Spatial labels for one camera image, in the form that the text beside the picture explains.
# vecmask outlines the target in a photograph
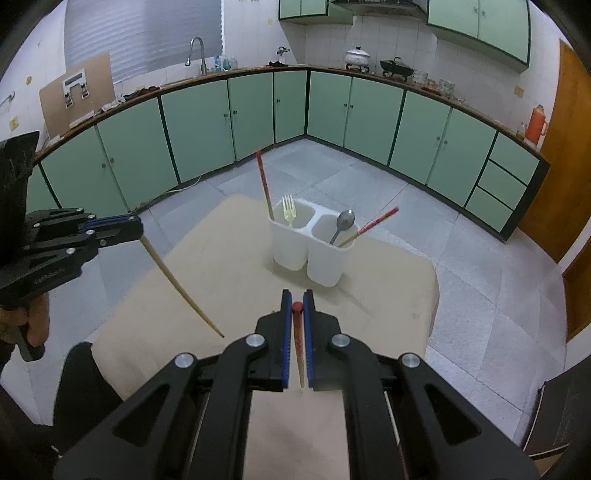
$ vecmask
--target human hand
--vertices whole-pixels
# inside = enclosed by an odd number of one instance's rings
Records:
[[[0,309],[0,324],[20,326],[29,325],[27,332],[27,341],[32,346],[39,346],[49,337],[49,294],[44,293],[31,302],[28,310],[20,307],[16,310]],[[9,343],[14,343],[13,339],[7,338],[4,329],[1,339]]]

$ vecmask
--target orange thermos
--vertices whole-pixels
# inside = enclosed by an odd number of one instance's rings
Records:
[[[534,145],[537,145],[540,141],[540,137],[546,134],[547,127],[548,124],[546,123],[546,114],[544,113],[544,107],[538,105],[531,112],[530,124],[525,132],[525,138],[530,142],[533,142]]]

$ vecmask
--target white utensil holder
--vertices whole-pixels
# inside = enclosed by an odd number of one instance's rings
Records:
[[[283,217],[283,205],[279,202],[273,208],[275,220],[269,219],[273,238],[273,258],[288,270],[301,270],[308,262],[308,277],[325,287],[335,286],[345,267],[347,254],[355,242],[346,247],[337,245],[359,230],[353,225],[340,232],[334,245],[330,239],[336,232],[336,219],[340,212],[325,208],[306,200],[294,199],[297,215],[293,227]]]

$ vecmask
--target window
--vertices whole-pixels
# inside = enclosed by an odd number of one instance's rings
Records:
[[[108,51],[113,81],[184,63],[199,35],[205,56],[222,54],[221,0],[68,0],[66,68]],[[193,55],[199,57],[199,44]]]

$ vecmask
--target wooden countertop edge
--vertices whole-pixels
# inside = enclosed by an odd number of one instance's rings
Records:
[[[548,166],[550,165],[549,162],[540,154],[540,152],[538,152],[537,150],[531,148],[529,145],[527,145],[527,144],[523,143],[521,140],[519,140],[515,136],[515,134],[511,130],[509,130],[505,125],[499,124],[499,123],[491,120],[487,116],[483,115],[482,113],[480,113],[476,110],[473,110],[472,108],[470,108],[468,106],[461,105],[461,104],[456,103],[452,100],[448,100],[440,95],[436,95],[434,93],[427,92],[427,91],[423,90],[422,88],[416,87],[410,83],[399,82],[396,80],[392,80],[390,78],[380,77],[377,75],[371,75],[369,73],[353,72],[350,70],[338,69],[338,68],[332,68],[332,67],[318,67],[318,66],[314,66],[314,65],[289,65],[286,67],[271,67],[271,66],[249,67],[249,68],[243,68],[243,69],[230,70],[229,72],[210,73],[210,74],[207,74],[204,76],[194,77],[194,78],[187,79],[187,80],[181,80],[179,82],[175,82],[170,85],[160,87],[156,90],[153,90],[152,92],[148,92],[142,96],[136,97],[133,100],[128,100],[127,102],[122,103],[121,105],[114,107],[104,113],[99,113],[98,115],[95,115],[93,118],[90,118],[87,121],[82,122],[80,125],[72,128],[59,141],[57,141],[56,143],[54,143],[53,145],[51,145],[49,147],[45,147],[42,150],[38,151],[36,153],[35,164],[40,163],[44,158],[46,158],[54,150],[61,147],[64,143],[66,143],[68,140],[72,139],[76,135],[82,133],[84,130],[87,130],[90,127],[93,127],[94,125],[109,118],[110,116],[115,115],[116,113],[120,113],[123,110],[131,108],[134,105],[145,102],[145,101],[150,100],[152,98],[156,98],[156,97],[164,95],[166,93],[175,92],[177,90],[182,90],[184,88],[199,85],[201,83],[214,82],[216,80],[221,80],[224,78],[243,76],[243,75],[248,75],[248,74],[253,74],[253,73],[281,72],[283,70],[311,70],[314,72],[346,74],[346,75],[349,75],[352,77],[371,80],[373,82],[380,82],[380,83],[385,83],[387,85],[394,85],[396,87],[403,88],[405,90],[409,90],[410,92],[418,93],[419,95],[423,95],[423,96],[428,97],[430,99],[436,100],[436,101],[444,103],[446,105],[449,105],[450,107],[455,108],[456,110],[459,110],[467,115],[470,115],[470,116],[476,118],[477,120],[483,122],[484,124],[489,125],[490,127],[494,128],[495,130],[498,130],[499,132],[503,133],[504,135],[506,135],[507,137],[512,139],[520,147],[527,150],[529,153],[534,155],[540,161],[546,163]]]

